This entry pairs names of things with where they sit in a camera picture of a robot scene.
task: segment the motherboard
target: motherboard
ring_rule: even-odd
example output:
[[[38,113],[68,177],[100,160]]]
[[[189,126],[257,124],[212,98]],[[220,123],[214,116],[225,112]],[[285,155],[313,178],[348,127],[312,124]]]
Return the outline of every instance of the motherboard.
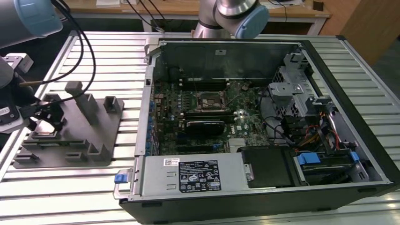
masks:
[[[245,80],[156,82],[156,155],[236,152],[269,144],[261,88]]]

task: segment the black cable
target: black cable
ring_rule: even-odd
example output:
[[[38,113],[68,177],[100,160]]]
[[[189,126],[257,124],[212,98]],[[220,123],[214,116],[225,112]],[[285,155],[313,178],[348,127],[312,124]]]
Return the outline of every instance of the black cable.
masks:
[[[274,142],[274,139],[277,139],[277,137],[276,137],[277,127],[281,127],[281,124],[276,125],[276,127],[273,129],[273,142]]]
[[[140,19],[141,19],[141,20],[142,20],[142,21],[144,21],[153,29],[156,29],[156,31],[162,32],[162,31],[161,31],[162,29],[160,29],[160,27],[154,27],[154,26],[153,26],[153,25],[142,18],[142,16],[138,14],[137,10],[136,10],[134,7],[132,6],[129,0],[126,0],[126,3],[129,4],[132,10],[134,11],[134,13],[136,13],[137,16],[140,17]]]
[[[50,106],[50,105],[54,105],[54,104],[60,104],[60,103],[62,103],[62,102],[66,102],[66,101],[69,101],[69,100],[72,100],[72,99],[78,98],[81,95],[84,95],[84,93],[86,92],[86,90],[89,89],[89,87],[90,87],[90,85],[92,85],[92,83],[93,83],[94,76],[96,76],[96,66],[97,66],[97,65],[96,65],[96,57],[94,57],[94,51],[93,51],[93,48],[92,48],[89,39],[88,39],[88,37],[86,37],[86,35],[85,35],[85,33],[84,33],[81,27],[80,27],[80,25],[77,24],[74,18],[72,17],[70,13],[69,13],[69,12],[66,11],[66,9],[62,7],[62,5],[58,3],[58,1],[60,1],[62,4],[65,4],[65,2],[64,2],[62,0],[52,0],[50,2],[52,2],[52,4],[53,4],[53,6],[58,9],[58,11],[62,13],[62,15],[65,16],[65,18],[68,18],[68,20],[69,20],[72,26],[73,26],[74,29],[78,31],[78,33],[81,34],[82,38],[85,39],[85,41],[86,41],[86,43],[88,43],[89,52],[90,52],[92,60],[93,60],[93,72],[92,72],[92,77],[90,77],[90,80],[89,80],[89,83],[88,83],[86,87],[84,88],[84,90],[81,90],[81,92],[80,92],[77,95],[74,95],[74,96],[72,96],[72,97],[68,97],[68,98],[65,98],[65,99],[57,100],[57,101],[54,101],[54,102],[50,102],[50,103],[48,103],[48,104],[45,104],[45,105],[40,105],[40,106],[38,106],[38,109],[42,109],[42,108],[46,108],[46,107]]]
[[[264,89],[264,91],[261,92],[261,97],[260,97],[258,103],[257,103],[257,105],[256,105],[256,109],[258,109],[260,106],[261,106],[261,101],[262,101],[262,98],[264,98],[264,95],[265,95],[266,90],[268,90],[268,87],[266,87],[266,88]]]
[[[166,21],[164,15],[162,15],[162,13],[160,12],[158,8],[156,7],[154,3],[152,3],[152,0],[149,0],[149,3],[152,4],[152,6],[154,7],[154,9],[157,10],[157,12],[158,12],[158,14],[160,14],[162,20]]]
[[[268,2],[270,2],[272,5],[276,5],[276,6],[282,6],[284,9],[285,9],[285,22],[288,21],[288,12],[286,12],[286,6],[292,6],[293,4],[281,4],[280,1],[276,1],[276,3],[273,3],[270,0],[268,0]]]
[[[64,0],[57,0],[57,2],[61,4],[61,6],[65,8],[66,12],[70,13],[70,8],[68,6],[68,4],[64,2]]]
[[[77,35],[78,35],[78,38],[80,38],[80,57],[78,57],[78,59],[77,59],[77,61],[76,61],[74,66],[73,66],[72,69],[70,69],[66,73],[64,73],[61,76],[58,76],[58,77],[56,77],[56,78],[53,78],[53,79],[50,79],[50,80],[41,81],[40,84],[46,84],[46,83],[52,83],[52,82],[58,81],[60,79],[62,79],[64,77],[66,77],[69,74],[72,74],[72,72],[76,70],[77,66],[80,65],[80,62],[81,62],[81,60],[82,60],[82,55],[84,55],[84,44],[82,44],[81,34],[80,34],[78,30],[76,30],[76,32],[77,32]]]
[[[281,136],[281,138],[288,142],[288,145],[289,146],[292,146],[292,147],[298,147],[297,145],[296,145],[296,143],[284,135],[284,133],[282,132],[280,132],[268,122],[266,122],[266,119],[268,118],[278,118],[277,116],[268,116],[268,117],[265,117],[265,118],[262,118],[262,120],[264,120],[264,123],[265,123],[265,125],[273,130],[273,131],[276,131],[276,133],[278,133],[280,134],[280,136]]]
[[[142,3],[141,0],[138,0],[138,2],[141,3],[141,5],[142,5],[145,11],[148,12],[148,14],[149,14],[152,20],[154,21],[156,26],[160,27],[158,24],[157,24],[157,20],[156,20],[156,18],[152,16],[152,13],[150,13],[149,9],[146,8],[145,4]]]
[[[277,117],[277,116],[266,116],[265,118],[262,118],[262,120],[264,120],[264,123],[266,124],[266,126],[273,130],[274,138],[276,138],[276,133],[278,133],[280,136],[284,138],[285,135],[277,130],[277,127],[281,126],[281,125],[278,124],[276,127],[273,127],[273,126],[266,122],[266,119],[269,119],[269,118],[273,118],[273,119],[276,119],[276,120],[281,120],[281,118]]]

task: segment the wooden table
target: wooden table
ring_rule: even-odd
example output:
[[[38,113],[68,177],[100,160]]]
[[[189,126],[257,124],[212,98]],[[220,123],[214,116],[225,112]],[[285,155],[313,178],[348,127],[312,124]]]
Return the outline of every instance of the wooden table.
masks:
[[[166,19],[173,20],[197,20],[198,19],[198,0],[152,0],[160,12]],[[128,4],[121,4],[114,8],[96,8],[96,0],[65,0],[73,16],[77,18],[125,18],[138,19]],[[146,0],[142,0],[149,12],[156,19],[160,19],[156,9]],[[310,0],[305,1],[305,6],[286,7],[288,19],[285,18],[284,8],[269,9],[269,22],[289,22],[289,23],[312,23],[308,35],[317,35],[321,27],[330,17],[328,11],[316,11],[310,9]],[[150,16],[144,10],[141,4],[133,5],[134,9],[146,21],[150,21]],[[152,31],[152,27],[142,22],[145,32]]]

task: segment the power cable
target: power cable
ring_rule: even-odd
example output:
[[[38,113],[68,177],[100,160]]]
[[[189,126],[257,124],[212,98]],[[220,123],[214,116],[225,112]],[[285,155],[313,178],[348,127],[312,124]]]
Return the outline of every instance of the power cable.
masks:
[[[68,5],[65,4],[65,2],[64,2],[64,3],[60,3],[58,1],[64,2],[62,0],[54,0],[54,2],[56,2],[56,4],[57,4],[56,7],[57,7],[57,8],[58,8],[58,7],[62,7],[64,10],[69,13],[69,11],[68,11],[68,9],[69,9]],[[77,59],[77,61],[76,61],[76,64],[74,64],[73,67],[70,68],[70,70],[69,70],[65,74],[62,74],[61,76],[58,76],[58,77],[56,77],[56,78],[53,78],[53,79],[50,79],[50,80],[46,80],[46,81],[33,81],[33,82],[22,82],[22,83],[20,83],[20,87],[36,86],[36,85],[42,85],[42,84],[46,84],[46,83],[56,82],[56,81],[58,81],[60,79],[62,79],[64,77],[66,77],[69,74],[73,73],[73,71],[76,70],[77,66],[80,65],[80,62],[81,62],[81,60],[82,60],[82,55],[84,55],[84,44],[82,44],[82,39],[81,39],[81,33],[80,33],[78,30],[74,30],[74,31],[76,31],[76,33],[77,33],[77,35],[78,35],[78,39],[80,39],[80,57],[78,57],[78,59]]]
[[[57,0],[57,2],[58,2],[60,5],[65,8],[66,12],[70,13],[70,8],[69,8],[68,4],[66,4],[62,0]]]
[[[158,24],[157,24],[157,20],[156,20],[156,18],[152,16],[152,13],[150,13],[149,9],[146,8],[145,4],[142,3],[141,0],[138,0],[138,2],[141,3],[141,5],[142,5],[145,11],[148,12],[148,14],[149,14],[149,16],[150,16],[150,18],[152,18],[152,20],[153,20],[156,26],[160,27]]]
[[[68,98],[65,98],[65,99],[53,101],[53,102],[50,102],[50,103],[48,103],[48,104],[45,104],[45,105],[40,105],[40,106],[38,106],[40,109],[44,109],[44,108],[46,108],[48,106],[60,104],[60,103],[62,103],[62,102],[66,102],[66,101],[69,101],[69,100],[72,100],[72,99],[78,98],[81,95],[84,95],[84,93],[86,92],[86,90],[89,89],[89,87],[90,87],[90,85],[92,85],[92,83],[93,83],[93,80],[94,80],[94,77],[96,77],[96,67],[97,67],[97,65],[96,65],[94,51],[93,51],[93,48],[92,48],[89,39],[88,39],[88,37],[86,37],[86,35],[85,35],[85,33],[84,33],[81,27],[80,27],[80,25],[77,24],[74,18],[72,17],[70,13],[69,13],[69,12],[66,11],[66,9],[62,7],[62,4],[65,5],[66,3],[64,2],[64,0],[52,0],[50,2],[52,2],[52,4],[53,4],[53,6],[57,8],[57,10],[62,13],[62,15],[65,16],[65,18],[69,20],[69,22],[70,22],[70,24],[72,24],[74,30],[77,31],[77,33],[81,34],[82,38],[84,38],[85,41],[86,41],[88,48],[89,48],[89,52],[90,52],[90,55],[92,55],[92,61],[93,61],[93,72],[92,72],[92,77],[90,77],[90,80],[89,80],[89,83],[88,83],[86,87],[81,90],[81,92],[80,92],[77,95],[74,95],[74,96],[72,96],[72,97],[68,97]]]
[[[276,3],[273,3],[270,0],[268,0],[268,2],[270,2],[272,5],[276,5],[276,6],[282,6],[284,9],[285,9],[285,22],[288,21],[288,12],[286,12],[286,6],[292,6],[293,4],[281,4],[280,1],[276,1]]]
[[[154,27],[144,18],[142,16],[140,15],[140,13],[137,12],[137,10],[134,9],[134,7],[132,6],[129,0],[126,0],[126,3],[129,4],[132,10],[134,11],[134,13],[137,14],[138,18],[153,28],[156,29],[156,31],[158,31],[160,33],[164,33],[164,29],[161,27]]]
[[[70,13],[70,8],[69,8],[69,6],[65,4],[62,4],[62,3],[60,3],[61,5],[62,5],[62,7],[66,9],[66,11]],[[65,22],[65,21],[68,21],[68,19],[65,18],[65,17],[62,17],[62,18],[60,18],[60,20],[61,20],[61,22]]]
[[[166,21],[164,15],[162,15],[162,13],[160,12],[158,8],[156,7],[154,3],[152,3],[152,0],[149,0],[149,3],[152,4],[152,6],[154,7],[154,9],[157,10],[157,12],[158,12],[158,14],[160,14],[162,20]]]

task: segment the open computer tower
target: open computer tower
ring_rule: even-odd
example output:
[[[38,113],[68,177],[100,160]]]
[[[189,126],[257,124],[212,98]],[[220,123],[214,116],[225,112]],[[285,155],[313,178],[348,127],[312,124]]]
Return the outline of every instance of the open computer tower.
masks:
[[[116,175],[129,192],[114,190],[140,223],[333,210],[397,189],[309,41],[154,38],[145,49],[136,160]]]

